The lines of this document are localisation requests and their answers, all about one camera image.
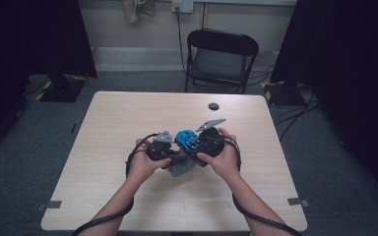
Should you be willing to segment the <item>black stand base yellow tape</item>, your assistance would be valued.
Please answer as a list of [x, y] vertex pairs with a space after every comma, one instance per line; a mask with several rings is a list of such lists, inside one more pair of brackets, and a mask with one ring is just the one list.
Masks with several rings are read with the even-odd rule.
[[264, 96], [274, 106], [304, 106], [305, 101], [298, 88], [290, 88], [285, 82], [261, 83]]

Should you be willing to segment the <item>white wall socket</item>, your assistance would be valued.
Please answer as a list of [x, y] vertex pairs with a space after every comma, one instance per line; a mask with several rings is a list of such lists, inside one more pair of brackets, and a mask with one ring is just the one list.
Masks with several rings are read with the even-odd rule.
[[173, 13], [192, 14], [194, 12], [193, 0], [172, 0], [171, 11]]

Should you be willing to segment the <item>thin dark wall conduit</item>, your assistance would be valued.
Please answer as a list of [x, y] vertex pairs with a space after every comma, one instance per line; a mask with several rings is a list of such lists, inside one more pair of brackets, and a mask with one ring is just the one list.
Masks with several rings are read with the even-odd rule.
[[202, 3], [201, 10], [200, 10], [200, 28], [204, 29], [208, 25], [208, 12], [209, 12], [209, 4]]

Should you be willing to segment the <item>blue toy car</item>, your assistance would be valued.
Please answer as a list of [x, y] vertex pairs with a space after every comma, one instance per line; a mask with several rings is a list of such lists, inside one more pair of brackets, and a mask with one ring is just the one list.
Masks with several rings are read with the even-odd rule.
[[174, 142], [181, 148], [189, 151], [199, 150], [204, 147], [199, 137], [191, 130], [183, 130], [177, 133]]

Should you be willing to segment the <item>grey sock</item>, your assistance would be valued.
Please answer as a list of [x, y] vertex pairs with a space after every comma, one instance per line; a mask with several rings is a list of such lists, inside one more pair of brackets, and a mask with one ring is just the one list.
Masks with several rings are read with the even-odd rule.
[[173, 154], [170, 159], [171, 161], [165, 169], [172, 177], [179, 177], [190, 171], [196, 165], [196, 162], [184, 151]]

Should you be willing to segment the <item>person's left hand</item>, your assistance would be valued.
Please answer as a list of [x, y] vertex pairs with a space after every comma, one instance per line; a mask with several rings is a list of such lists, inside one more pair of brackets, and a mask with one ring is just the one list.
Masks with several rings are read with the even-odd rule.
[[146, 180], [148, 180], [156, 170], [167, 166], [171, 159], [151, 160], [146, 150], [152, 143], [138, 139], [136, 141], [136, 150], [133, 151], [129, 174], [126, 177], [126, 183], [131, 187], [139, 188]]

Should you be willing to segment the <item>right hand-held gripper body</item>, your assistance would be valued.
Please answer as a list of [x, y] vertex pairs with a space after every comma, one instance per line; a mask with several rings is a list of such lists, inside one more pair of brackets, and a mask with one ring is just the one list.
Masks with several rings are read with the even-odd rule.
[[203, 152], [209, 156], [215, 157], [222, 152], [224, 137], [216, 128], [216, 125], [224, 121], [225, 118], [206, 121], [196, 129], [196, 131], [200, 133], [198, 136], [200, 142], [193, 149], [195, 153]]

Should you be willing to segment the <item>black folding chair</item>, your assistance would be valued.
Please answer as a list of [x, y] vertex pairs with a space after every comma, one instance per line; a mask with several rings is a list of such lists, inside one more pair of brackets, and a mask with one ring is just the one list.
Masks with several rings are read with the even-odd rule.
[[197, 81], [236, 88], [245, 93], [259, 52], [249, 35], [218, 29], [196, 29], [187, 36], [185, 91]]

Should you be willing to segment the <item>beige hanging cloth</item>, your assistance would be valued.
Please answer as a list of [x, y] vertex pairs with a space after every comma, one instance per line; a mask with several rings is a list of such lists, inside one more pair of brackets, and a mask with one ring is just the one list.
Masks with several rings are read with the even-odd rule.
[[131, 24], [138, 22], [139, 14], [153, 16], [156, 13], [155, 0], [122, 0], [125, 15]]

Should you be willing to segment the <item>grey tape strip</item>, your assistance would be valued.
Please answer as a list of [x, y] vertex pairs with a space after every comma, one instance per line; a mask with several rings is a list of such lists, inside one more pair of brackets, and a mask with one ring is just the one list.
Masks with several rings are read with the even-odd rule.
[[61, 204], [61, 201], [48, 201], [46, 203], [38, 204], [35, 209], [38, 211], [46, 211], [49, 208], [60, 208]]
[[288, 204], [290, 206], [302, 206], [302, 207], [309, 207], [310, 203], [306, 199], [301, 199], [301, 198], [290, 198], [287, 200]]

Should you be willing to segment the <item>black curtain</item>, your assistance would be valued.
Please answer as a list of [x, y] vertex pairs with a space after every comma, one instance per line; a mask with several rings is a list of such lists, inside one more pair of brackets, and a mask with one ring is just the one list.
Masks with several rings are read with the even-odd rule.
[[378, 0], [296, 0], [272, 80], [316, 87], [378, 184]]
[[37, 74], [96, 76], [79, 0], [0, 0], [0, 138]]

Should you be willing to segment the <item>person's right hand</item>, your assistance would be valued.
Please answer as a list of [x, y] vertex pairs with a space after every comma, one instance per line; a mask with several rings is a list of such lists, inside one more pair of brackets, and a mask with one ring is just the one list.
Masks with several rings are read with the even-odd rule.
[[231, 135], [226, 129], [219, 128], [219, 132], [224, 136], [224, 148], [216, 157], [211, 157], [199, 152], [197, 156], [210, 164], [214, 171], [226, 182], [240, 178], [238, 170], [238, 156], [236, 150], [236, 137]]

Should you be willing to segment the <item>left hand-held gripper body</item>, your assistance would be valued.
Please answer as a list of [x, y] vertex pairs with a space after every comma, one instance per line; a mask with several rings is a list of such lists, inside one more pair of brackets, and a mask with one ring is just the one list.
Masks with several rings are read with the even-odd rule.
[[146, 150], [146, 154], [153, 161], [171, 157], [174, 154], [174, 150], [171, 148], [173, 143], [173, 137], [168, 131], [160, 132], [154, 135], [152, 143]]

